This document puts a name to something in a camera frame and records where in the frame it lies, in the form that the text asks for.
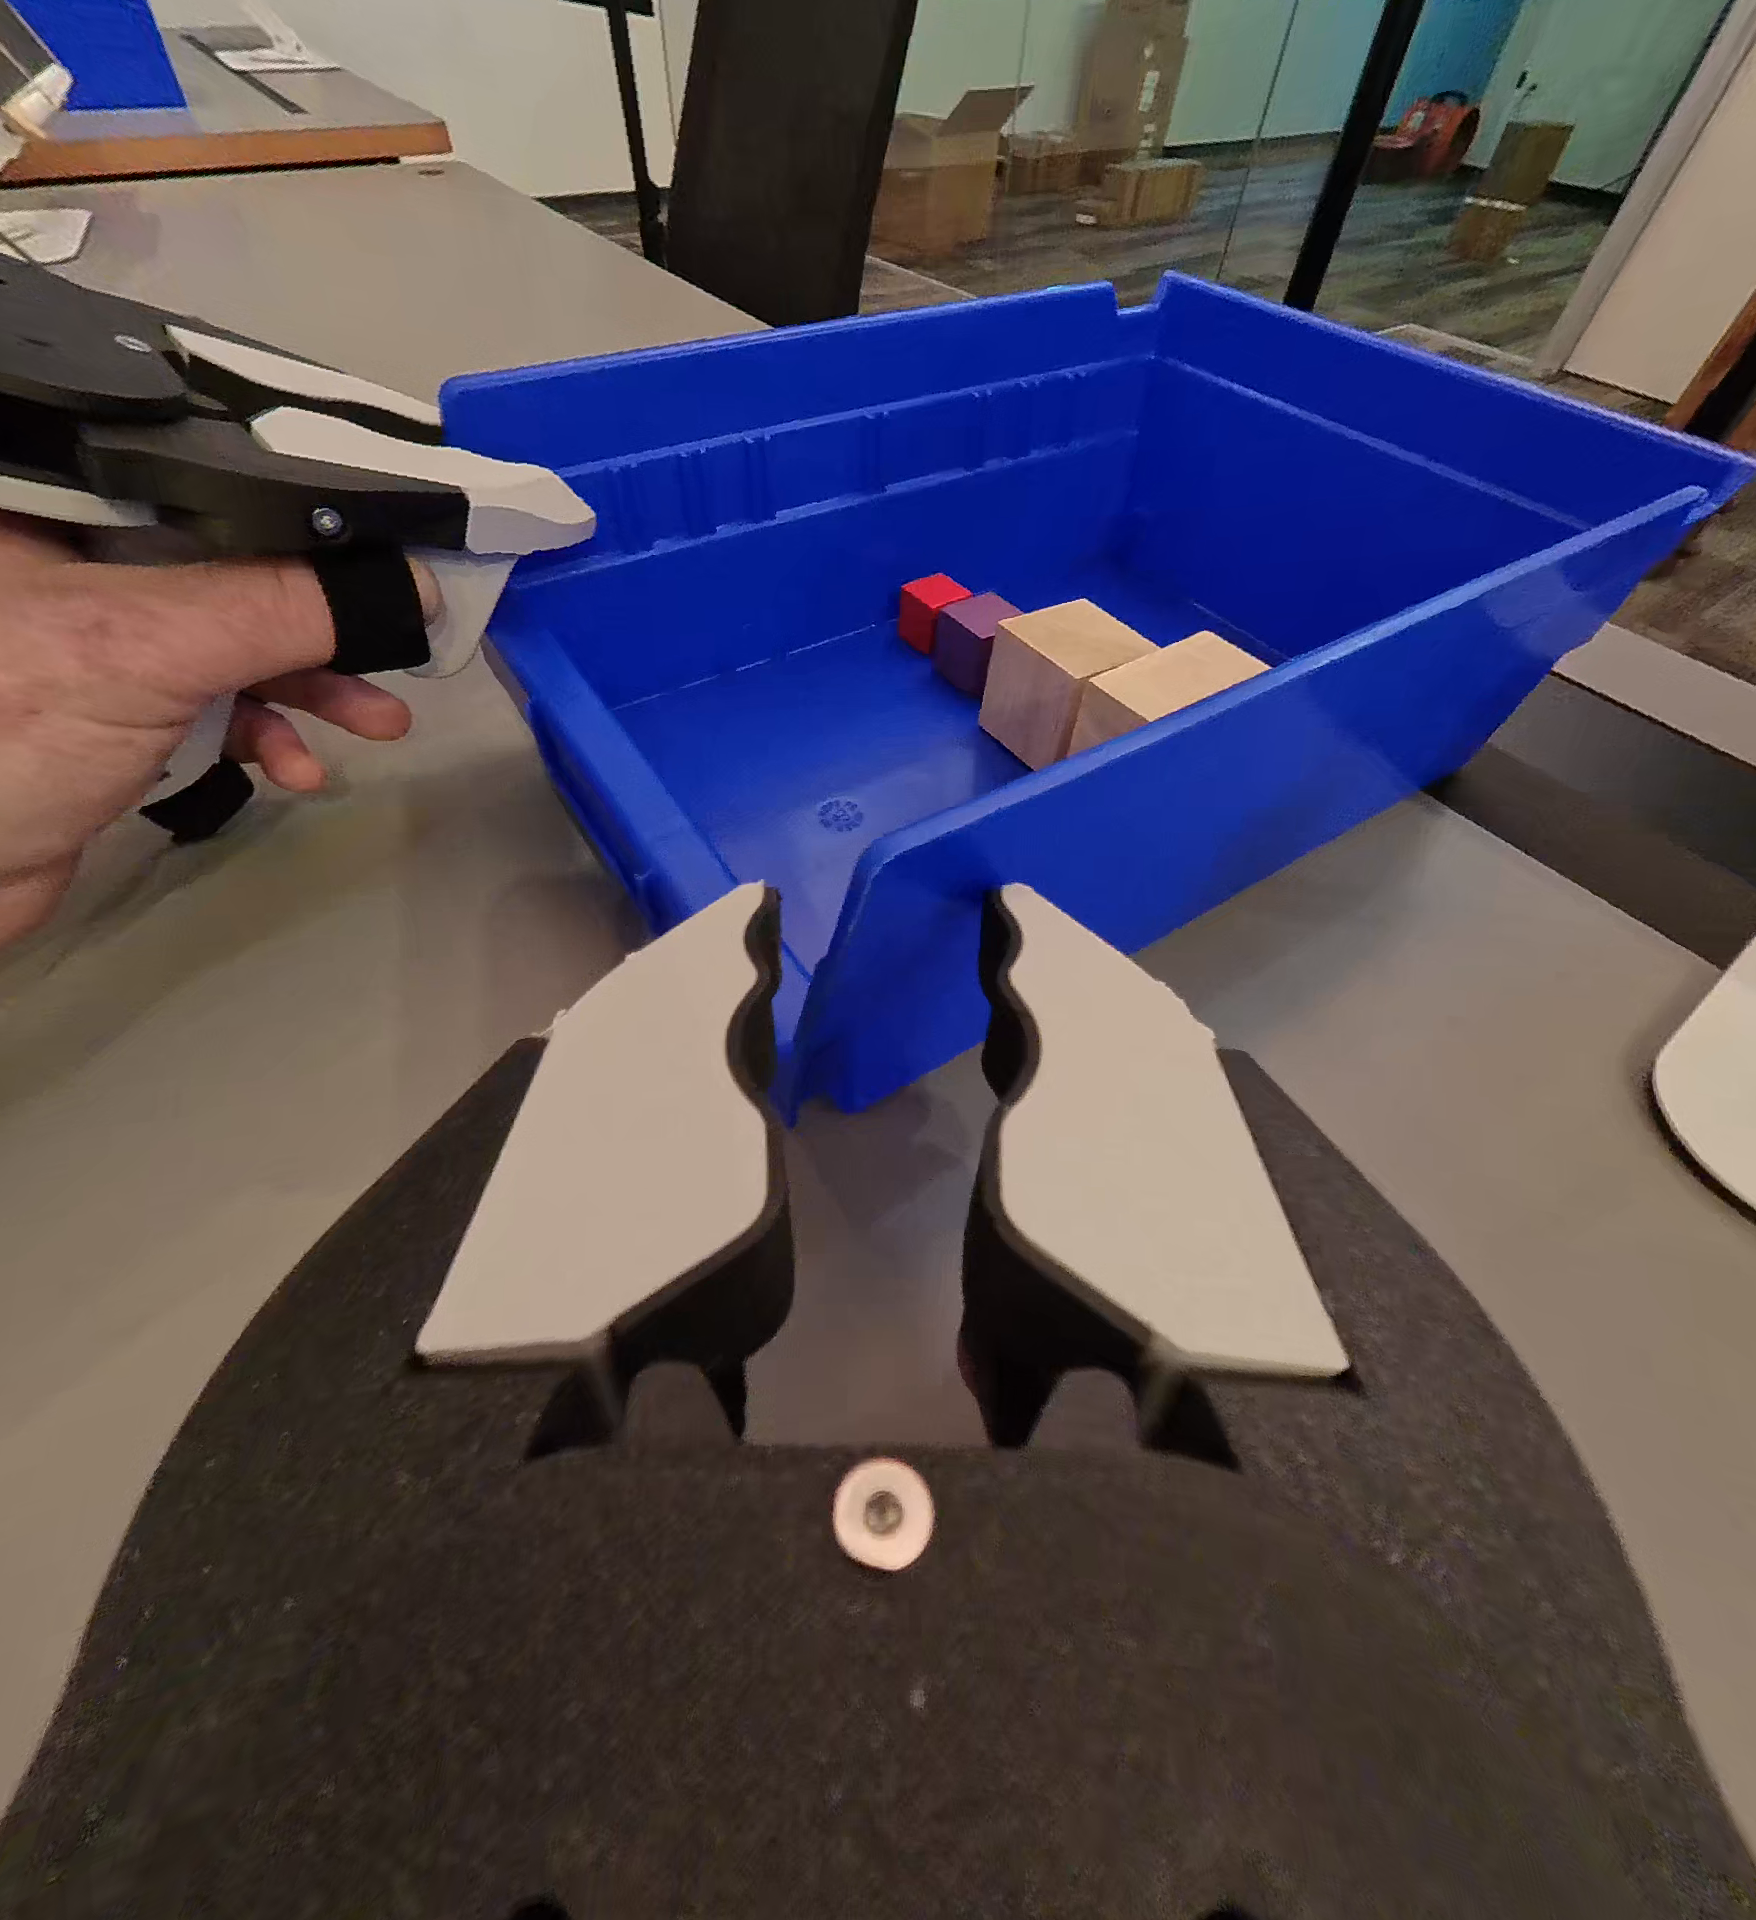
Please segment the red machine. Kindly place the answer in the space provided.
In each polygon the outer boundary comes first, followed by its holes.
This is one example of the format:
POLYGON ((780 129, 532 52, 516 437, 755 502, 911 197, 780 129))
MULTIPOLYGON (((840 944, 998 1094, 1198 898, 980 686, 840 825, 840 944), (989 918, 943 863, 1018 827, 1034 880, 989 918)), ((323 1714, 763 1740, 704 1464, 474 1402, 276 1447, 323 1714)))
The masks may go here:
POLYGON ((1418 98, 1370 143, 1365 184, 1444 181, 1463 168, 1482 124, 1482 106, 1461 90, 1418 98))

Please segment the tall cardboard box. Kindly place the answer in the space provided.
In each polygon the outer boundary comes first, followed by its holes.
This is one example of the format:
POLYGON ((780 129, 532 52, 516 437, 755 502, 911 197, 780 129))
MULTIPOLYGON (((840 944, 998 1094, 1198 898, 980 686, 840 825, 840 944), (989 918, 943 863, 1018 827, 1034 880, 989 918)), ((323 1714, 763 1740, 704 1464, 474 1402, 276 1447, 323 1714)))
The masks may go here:
POLYGON ((1084 154, 1162 157, 1188 52, 1190 2, 1104 2, 1087 42, 1075 115, 1084 154))

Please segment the small cardboard box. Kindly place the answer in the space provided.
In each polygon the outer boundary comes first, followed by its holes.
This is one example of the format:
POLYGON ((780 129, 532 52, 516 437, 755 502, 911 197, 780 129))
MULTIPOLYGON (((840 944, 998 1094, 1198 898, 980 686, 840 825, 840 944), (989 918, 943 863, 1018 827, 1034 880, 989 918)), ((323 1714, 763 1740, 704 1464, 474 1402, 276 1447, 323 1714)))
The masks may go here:
POLYGON ((1106 164, 1090 197, 1099 228, 1164 228, 1192 218, 1209 166, 1196 157, 1144 157, 1106 164))

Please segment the black metal post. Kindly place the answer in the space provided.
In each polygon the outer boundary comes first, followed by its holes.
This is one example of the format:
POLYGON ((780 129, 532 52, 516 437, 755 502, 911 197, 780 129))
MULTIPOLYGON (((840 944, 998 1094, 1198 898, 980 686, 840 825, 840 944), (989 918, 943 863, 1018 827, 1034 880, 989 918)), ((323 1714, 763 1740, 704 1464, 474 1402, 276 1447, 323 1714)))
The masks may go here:
POLYGON ((1381 7, 1366 61, 1285 287, 1287 308, 1311 314, 1318 307, 1425 12, 1426 2, 1420 0, 1381 7))

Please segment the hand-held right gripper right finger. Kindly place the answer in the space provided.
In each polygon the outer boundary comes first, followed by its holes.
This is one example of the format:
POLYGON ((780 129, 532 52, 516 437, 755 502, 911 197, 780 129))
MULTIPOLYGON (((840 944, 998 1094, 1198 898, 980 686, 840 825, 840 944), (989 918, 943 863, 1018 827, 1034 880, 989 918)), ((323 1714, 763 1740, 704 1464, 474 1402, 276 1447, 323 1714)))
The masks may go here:
POLYGON ((963 1374, 995 1448, 1106 1374, 1142 1447, 1226 1455, 1206 1381, 1350 1381, 1212 1029, 1029 883, 985 904, 995 1094, 965 1225, 963 1374))

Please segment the black pillar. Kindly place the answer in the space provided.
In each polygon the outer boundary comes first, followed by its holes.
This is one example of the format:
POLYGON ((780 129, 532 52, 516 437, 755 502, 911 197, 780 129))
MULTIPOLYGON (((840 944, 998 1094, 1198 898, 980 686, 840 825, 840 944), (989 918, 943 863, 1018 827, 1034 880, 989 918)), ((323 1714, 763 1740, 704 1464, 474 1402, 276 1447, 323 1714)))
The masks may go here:
POLYGON ((768 325, 860 313, 915 2, 701 2, 664 269, 768 325))

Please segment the white stand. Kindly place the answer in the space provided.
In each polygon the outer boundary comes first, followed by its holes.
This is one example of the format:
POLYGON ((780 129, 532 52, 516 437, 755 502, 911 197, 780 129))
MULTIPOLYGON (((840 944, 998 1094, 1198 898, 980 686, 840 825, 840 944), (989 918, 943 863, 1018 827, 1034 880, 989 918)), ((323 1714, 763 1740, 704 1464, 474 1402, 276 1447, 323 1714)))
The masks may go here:
MULTIPOLYGON (((61 61, 44 58, 30 79, 20 79, 0 96, 0 175, 33 143, 51 136, 72 84, 72 72, 61 61)), ((92 220, 88 211, 69 206, 0 211, 0 258, 40 269, 71 265, 83 252, 92 220)))

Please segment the thin black pole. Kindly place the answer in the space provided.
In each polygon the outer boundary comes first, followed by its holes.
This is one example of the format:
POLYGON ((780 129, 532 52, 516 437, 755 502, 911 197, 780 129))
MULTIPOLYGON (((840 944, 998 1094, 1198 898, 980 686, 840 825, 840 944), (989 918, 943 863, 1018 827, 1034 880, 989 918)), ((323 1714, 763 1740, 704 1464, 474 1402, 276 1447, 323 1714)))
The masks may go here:
POLYGON ((647 147, 644 111, 637 74, 635 48, 626 2, 602 2, 610 61, 619 95, 621 123, 625 129, 637 230, 642 256, 648 265, 664 269, 669 265, 667 220, 660 190, 650 175, 650 157, 647 147))

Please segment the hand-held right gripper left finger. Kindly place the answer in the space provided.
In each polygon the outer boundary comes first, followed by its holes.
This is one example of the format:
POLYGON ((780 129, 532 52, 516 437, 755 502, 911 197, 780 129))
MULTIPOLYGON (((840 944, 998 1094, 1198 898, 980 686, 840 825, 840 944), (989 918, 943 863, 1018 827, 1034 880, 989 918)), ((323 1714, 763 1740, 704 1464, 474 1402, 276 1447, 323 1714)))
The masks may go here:
POLYGON ((544 1050, 412 1356, 549 1373, 528 1443, 615 1443, 635 1382, 689 1366, 735 1436, 796 1244, 777 1074, 775 887, 737 884, 598 981, 544 1050))

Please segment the wooden desk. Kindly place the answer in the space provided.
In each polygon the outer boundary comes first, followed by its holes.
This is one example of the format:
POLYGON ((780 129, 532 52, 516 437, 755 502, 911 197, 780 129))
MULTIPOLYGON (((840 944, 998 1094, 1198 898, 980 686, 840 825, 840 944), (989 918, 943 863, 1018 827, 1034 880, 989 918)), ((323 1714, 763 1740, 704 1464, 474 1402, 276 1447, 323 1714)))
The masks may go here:
POLYGON ((180 109, 66 111, 0 188, 386 164, 454 151, 444 121, 348 68, 265 82, 165 31, 180 109))

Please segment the small purple cube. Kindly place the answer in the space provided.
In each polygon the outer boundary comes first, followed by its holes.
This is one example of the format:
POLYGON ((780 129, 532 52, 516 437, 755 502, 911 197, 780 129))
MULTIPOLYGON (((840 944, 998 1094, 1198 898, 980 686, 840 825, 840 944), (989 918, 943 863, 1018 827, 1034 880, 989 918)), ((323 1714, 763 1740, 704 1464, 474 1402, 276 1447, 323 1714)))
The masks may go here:
POLYGON ((1000 629, 1018 615, 1021 607, 992 591, 963 597, 941 609, 932 642, 939 676, 965 698, 980 703, 1000 629))

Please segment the large wooden cube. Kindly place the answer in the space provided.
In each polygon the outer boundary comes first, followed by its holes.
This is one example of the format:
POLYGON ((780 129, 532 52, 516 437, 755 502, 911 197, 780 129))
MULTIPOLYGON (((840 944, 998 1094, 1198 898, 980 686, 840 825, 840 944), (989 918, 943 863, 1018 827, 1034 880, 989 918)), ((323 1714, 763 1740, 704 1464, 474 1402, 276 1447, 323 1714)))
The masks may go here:
POLYGON ((1195 708, 1264 674, 1268 665, 1217 633, 1198 633, 1084 682, 1066 754, 1081 757, 1125 734, 1195 708))
POLYGON ((1087 686, 1155 653, 1155 642, 1088 599, 998 621, 980 728, 1032 772, 1068 757, 1087 686))

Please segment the taped cardboard box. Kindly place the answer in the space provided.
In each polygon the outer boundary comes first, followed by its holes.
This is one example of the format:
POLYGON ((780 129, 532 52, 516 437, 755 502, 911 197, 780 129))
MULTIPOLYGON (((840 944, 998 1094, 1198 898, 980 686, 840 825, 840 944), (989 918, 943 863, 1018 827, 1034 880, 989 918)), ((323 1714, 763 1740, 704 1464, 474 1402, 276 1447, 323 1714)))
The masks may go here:
POLYGON ((1571 123, 1506 123, 1491 164, 1475 181, 1450 230, 1453 260, 1491 266, 1506 256, 1533 208, 1546 197, 1574 133, 1571 123))

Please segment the blue plastic bin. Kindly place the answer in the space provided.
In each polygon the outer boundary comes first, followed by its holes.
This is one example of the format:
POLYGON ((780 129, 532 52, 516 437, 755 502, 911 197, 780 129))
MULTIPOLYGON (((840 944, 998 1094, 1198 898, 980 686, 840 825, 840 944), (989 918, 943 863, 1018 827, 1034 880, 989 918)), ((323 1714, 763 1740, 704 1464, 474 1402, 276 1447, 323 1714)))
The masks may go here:
POLYGON ((440 409, 596 511, 514 571, 501 672, 653 933, 778 892, 786 1114, 982 1043, 991 891, 1139 952, 1449 779, 1756 474, 1180 274, 473 372, 440 409), (1267 672, 1031 772, 901 639, 924 573, 1267 672))

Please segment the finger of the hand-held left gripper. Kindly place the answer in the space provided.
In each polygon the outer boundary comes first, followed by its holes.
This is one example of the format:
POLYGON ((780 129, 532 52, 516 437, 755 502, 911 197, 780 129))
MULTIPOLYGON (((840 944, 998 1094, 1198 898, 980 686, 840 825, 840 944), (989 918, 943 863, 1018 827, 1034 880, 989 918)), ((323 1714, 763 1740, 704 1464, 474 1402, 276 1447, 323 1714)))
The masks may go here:
POLYGON ((487 561, 555 554, 589 543, 596 511, 555 470, 460 447, 399 440, 335 415, 276 407, 251 422, 263 448, 294 461, 454 488, 467 502, 462 549, 487 561))
POLYGON ((412 444, 443 444, 443 415, 432 400, 174 318, 165 333, 189 393, 236 421, 292 409, 412 444))

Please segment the person's left hand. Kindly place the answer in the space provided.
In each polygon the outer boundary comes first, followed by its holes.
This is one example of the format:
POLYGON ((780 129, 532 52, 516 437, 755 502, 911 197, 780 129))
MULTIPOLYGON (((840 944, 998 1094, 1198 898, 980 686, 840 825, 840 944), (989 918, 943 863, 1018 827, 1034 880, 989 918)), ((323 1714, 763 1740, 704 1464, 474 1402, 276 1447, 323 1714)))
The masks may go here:
POLYGON ((91 843, 221 698, 235 700, 227 749, 292 795, 328 779, 294 712, 403 740, 410 707, 335 672, 335 650, 305 561, 94 562, 0 512, 0 951, 51 920, 91 843))

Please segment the blue panel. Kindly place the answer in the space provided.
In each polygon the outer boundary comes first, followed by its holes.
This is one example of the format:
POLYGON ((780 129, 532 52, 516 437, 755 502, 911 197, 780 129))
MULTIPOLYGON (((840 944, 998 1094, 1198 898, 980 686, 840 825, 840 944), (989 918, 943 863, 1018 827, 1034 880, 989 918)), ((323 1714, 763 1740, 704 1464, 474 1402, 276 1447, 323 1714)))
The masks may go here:
POLYGON ((189 104, 147 2, 0 2, 0 109, 54 64, 72 79, 72 112, 189 104))

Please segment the open cardboard box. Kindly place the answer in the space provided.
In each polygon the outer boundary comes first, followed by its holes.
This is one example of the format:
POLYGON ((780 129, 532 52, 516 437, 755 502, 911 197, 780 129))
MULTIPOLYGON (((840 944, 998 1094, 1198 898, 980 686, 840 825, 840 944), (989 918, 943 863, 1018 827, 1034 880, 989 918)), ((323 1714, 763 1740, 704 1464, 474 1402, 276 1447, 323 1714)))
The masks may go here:
POLYGON ((939 260, 989 239, 1000 194, 1003 135, 1031 84, 972 89, 947 115, 893 116, 871 252, 939 260))

